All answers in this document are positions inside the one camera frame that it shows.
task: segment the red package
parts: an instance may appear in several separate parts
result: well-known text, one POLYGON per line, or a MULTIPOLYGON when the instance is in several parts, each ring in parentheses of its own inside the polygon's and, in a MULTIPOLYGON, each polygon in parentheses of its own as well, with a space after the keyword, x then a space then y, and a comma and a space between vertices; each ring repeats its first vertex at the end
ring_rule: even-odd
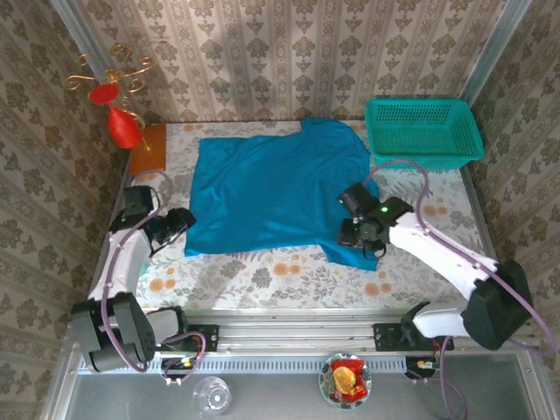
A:
POLYGON ((345 401, 356 401, 364 396, 368 395, 368 390, 366 389, 363 380, 361 379, 361 370, 364 367, 364 360, 339 360, 331 363, 332 371, 334 372, 338 368, 348 368, 356 375, 356 383, 353 386, 352 394, 342 394, 342 399, 345 401))

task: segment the snack package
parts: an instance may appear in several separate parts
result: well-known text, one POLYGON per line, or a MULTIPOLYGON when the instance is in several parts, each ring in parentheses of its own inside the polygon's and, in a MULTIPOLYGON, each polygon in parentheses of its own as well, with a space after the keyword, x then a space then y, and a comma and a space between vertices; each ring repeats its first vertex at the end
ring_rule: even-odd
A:
POLYGON ((368 395, 361 370, 364 360, 339 360, 331 364, 334 385, 345 401, 356 401, 368 395))

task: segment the metal table surface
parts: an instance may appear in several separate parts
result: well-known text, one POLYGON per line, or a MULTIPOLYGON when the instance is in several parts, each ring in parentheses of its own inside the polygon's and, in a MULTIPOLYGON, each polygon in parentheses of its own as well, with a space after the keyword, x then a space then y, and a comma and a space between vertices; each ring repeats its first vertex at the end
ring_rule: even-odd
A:
MULTIPOLYGON (((349 124, 364 139, 362 123, 349 124)), ((190 170, 193 167, 189 164, 185 166, 187 170, 177 172, 176 165, 179 165, 180 160, 173 157, 177 155, 177 147, 188 151, 188 147, 180 144, 187 142, 191 145, 190 151, 193 152, 193 145, 199 138, 234 136, 235 133, 241 135, 239 131, 244 132, 244 136, 267 134, 263 132, 263 127, 276 129, 276 133, 281 135, 298 129, 295 122, 171 125, 171 138, 175 136, 178 145, 174 147, 171 141, 171 147, 168 148, 168 172, 171 173, 174 183, 179 185, 179 192, 171 198, 171 206, 188 204, 188 190, 192 179, 190 170)), ((404 196, 406 200, 412 201, 418 191, 420 178, 414 174, 396 175, 398 171, 391 171, 390 174, 388 177, 386 173, 381 173, 381 192, 404 196)), ((430 174, 430 179, 433 180, 434 192, 426 202, 426 213, 430 223, 468 247, 495 256, 468 171, 433 173, 430 174)), ((155 178, 142 182, 159 187, 155 178)), ((396 355, 398 353, 375 351, 371 328, 373 323, 398 322, 400 316, 422 298, 448 301, 459 298, 450 284, 436 276, 432 270, 423 267, 414 257, 396 253, 388 255, 388 259, 381 262, 376 272, 356 270, 360 276, 353 276, 348 274, 352 274, 353 269, 348 269, 336 274, 342 279, 350 279, 355 290, 345 288, 345 282, 339 282, 337 284, 341 284, 340 289, 332 289, 329 296, 306 301, 286 298, 277 299, 275 302, 274 299, 271 300, 271 296, 277 290, 293 288, 293 284, 301 282, 306 275, 305 269, 298 273, 291 272, 292 265, 299 265, 291 262, 296 259, 291 260, 290 265, 287 260, 282 262, 282 258, 289 256, 291 259, 294 253, 266 255, 271 257, 272 261, 266 256, 251 259, 251 255, 211 255, 206 260, 205 257, 201 257, 200 262, 194 264, 199 269, 188 271, 184 269, 187 259, 183 257, 183 246, 184 243, 178 242, 176 247, 163 253, 146 276, 141 278, 137 291, 139 301, 147 310, 150 307, 179 304, 185 307, 192 324, 219 325, 218 354, 231 358, 285 355, 326 359, 340 350, 356 354, 396 355), (243 268, 230 270, 232 272, 226 270, 226 274, 221 273, 220 284, 206 284, 208 278, 219 274, 221 269, 231 265, 233 261, 240 262, 243 268), (279 263, 286 266, 288 273, 284 270, 275 272, 279 263), (271 287, 252 291, 247 289, 253 283, 253 270, 263 267, 269 270, 271 287), (360 280, 359 277, 364 275, 366 280, 360 280), (196 293, 192 293, 192 283, 204 284, 206 291, 217 292, 206 293, 207 297, 198 296, 202 299, 197 301, 196 293), (231 291, 232 284, 240 284, 245 289, 241 287, 237 288, 238 293, 235 290, 224 293, 231 291), (337 292, 340 296, 349 295, 351 299, 341 300, 341 297, 337 297, 337 292), (247 299, 255 294, 260 294, 260 297, 247 299)), ((317 254, 318 251, 297 250, 300 261, 303 261, 308 253, 317 254)), ((102 251, 94 278, 98 278, 103 261, 102 251)), ((321 255, 313 261, 308 266, 310 275, 316 270, 322 270, 321 267, 330 270, 329 265, 336 265, 321 260, 321 255)), ((78 367, 81 357, 72 337, 70 329, 62 349, 59 367, 45 401, 42 418, 142 420, 161 416, 164 410, 164 418, 195 418, 188 408, 190 389, 203 374, 196 375, 181 388, 166 387, 157 374, 80 374, 78 367), (136 409, 139 404, 143 409, 136 409), (87 417, 91 413, 95 413, 93 417, 87 417)), ((530 328, 522 328, 516 337, 524 342, 535 342, 530 328)), ((498 352, 488 352, 469 339, 457 339, 456 346, 457 350, 449 354, 448 375, 450 379, 458 382, 465 392, 473 409, 472 413, 480 415, 472 414, 469 418, 559 418, 546 369, 538 357, 509 345, 503 346, 498 352)), ((385 381, 379 378, 367 405, 356 410, 355 414, 332 409, 323 401, 317 387, 316 374, 220 376, 231 385, 234 394, 234 404, 230 408, 229 417, 223 418, 445 418, 437 390, 411 388, 406 382, 389 379, 402 377, 401 374, 383 374, 382 376, 388 379, 385 381), (296 378, 297 383, 303 387, 291 386, 296 378)))

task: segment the plate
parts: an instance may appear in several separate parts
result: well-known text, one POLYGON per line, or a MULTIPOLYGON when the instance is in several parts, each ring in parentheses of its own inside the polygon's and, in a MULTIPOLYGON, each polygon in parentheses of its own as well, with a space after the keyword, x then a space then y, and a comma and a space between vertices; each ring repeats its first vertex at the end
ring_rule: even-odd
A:
POLYGON ((331 363, 335 361, 347 361, 347 360, 359 360, 360 358, 355 354, 351 353, 336 353, 329 357, 323 367, 321 368, 321 373, 318 375, 318 385, 321 389, 321 394, 327 400, 329 404, 333 407, 342 410, 357 409, 369 398, 371 394, 371 374, 369 373, 368 366, 364 365, 361 370, 361 379, 366 385, 367 395, 356 401, 345 401, 341 398, 337 398, 334 394, 335 385, 333 377, 333 368, 331 363))

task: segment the red ornament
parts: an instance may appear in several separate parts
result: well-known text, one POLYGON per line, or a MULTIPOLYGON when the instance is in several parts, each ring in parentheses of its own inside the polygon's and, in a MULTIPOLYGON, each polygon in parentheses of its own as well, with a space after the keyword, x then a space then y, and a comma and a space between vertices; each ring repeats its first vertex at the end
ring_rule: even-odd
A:
POLYGON ((130 149, 142 142, 144 133, 132 115, 115 108, 113 101, 118 95, 119 88, 113 83, 106 83, 94 87, 87 97, 96 105, 108 105, 108 130, 119 147, 130 149))

